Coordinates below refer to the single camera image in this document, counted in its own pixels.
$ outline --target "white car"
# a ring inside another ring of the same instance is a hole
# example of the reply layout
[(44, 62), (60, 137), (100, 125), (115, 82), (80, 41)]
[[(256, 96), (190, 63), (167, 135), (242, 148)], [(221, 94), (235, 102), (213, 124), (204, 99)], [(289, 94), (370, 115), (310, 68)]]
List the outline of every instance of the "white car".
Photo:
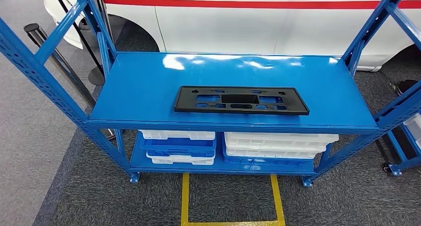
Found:
[[(105, 0), (109, 14), (146, 30), (160, 51), (342, 55), (379, 0)], [(65, 0), (70, 7), (75, 0)], [(44, 0), (58, 23), (57, 0)], [(421, 26), (421, 0), (403, 12)], [(71, 29), (65, 39), (82, 48)], [(360, 69), (376, 71), (413, 42), (391, 19), (364, 49)]]

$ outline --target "shelf leg foot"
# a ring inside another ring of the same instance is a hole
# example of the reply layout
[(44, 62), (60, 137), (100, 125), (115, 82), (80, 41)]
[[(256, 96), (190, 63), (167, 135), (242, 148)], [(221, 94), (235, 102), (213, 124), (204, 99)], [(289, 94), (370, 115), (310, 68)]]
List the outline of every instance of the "shelf leg foot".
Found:
[(303, 181), (304, 187), (309, 187), (309, 188), (313, 187), (313, 181), (311, 180), (310, 177), (303, 176), (301, 179)]
[(383, 170), (386, 171), (386, 172), (392, 173), (392, 175), (394, 175), (394, 176), (400, 176), (400, 175), (402, 175), (401, 170), (398, 168), (397, 165), (394, 165), (394, 164), (384, 165), (383, 166)]
[(133, 172), (130, 175), (130, 183), (136, 184), (139, 182), (140, 172)]

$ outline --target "blue plastic tray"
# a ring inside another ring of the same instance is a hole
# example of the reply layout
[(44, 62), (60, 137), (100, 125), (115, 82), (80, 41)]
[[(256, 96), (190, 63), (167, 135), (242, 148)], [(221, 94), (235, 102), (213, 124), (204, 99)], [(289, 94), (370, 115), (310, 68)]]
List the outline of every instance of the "blue plastic tray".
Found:
[(313, 159), (295, 159), (295, 158), (266, 158), (266, 157), (246, 157), (230, 156), (226, 154), (225, 141), (222, 141), (222, 151), (225, 163), (243, 164), (243, 165), (278, 165), (291, 168), (313, 167)]
[(190, 155), (192, 157), (213, 157), (215, 155), (216, 139), (168, 138), (167, 140), (154, 140), (142, 138), (140, 147), (146, 150), (149, 156)]

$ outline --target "yellow floor tape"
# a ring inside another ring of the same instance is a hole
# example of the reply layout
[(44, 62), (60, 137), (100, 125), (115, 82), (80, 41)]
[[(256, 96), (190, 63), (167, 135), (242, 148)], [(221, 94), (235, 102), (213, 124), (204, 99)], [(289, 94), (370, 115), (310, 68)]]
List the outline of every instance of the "yellow floor tape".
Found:
[(279, 193), (278, 179), (276, 175), (271, 175), (272, 191), (274, 193), (275, 209), (277, 213), (276, 221), (260, 222), (209, 222), (191, 223), (189, 222), (189, 174), (183, 174), (183, 188), (181, 191), (181, 226), (285, 226), (283, 216), (281, 194)]

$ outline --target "black plastic license plate bracket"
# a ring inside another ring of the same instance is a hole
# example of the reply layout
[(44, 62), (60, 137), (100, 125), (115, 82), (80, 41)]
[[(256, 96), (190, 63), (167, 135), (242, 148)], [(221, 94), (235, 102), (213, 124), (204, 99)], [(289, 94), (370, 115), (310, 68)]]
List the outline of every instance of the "black plastic license plate bracket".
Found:
[(295, 88), (181, 86), (174, 111), (309, 115)]

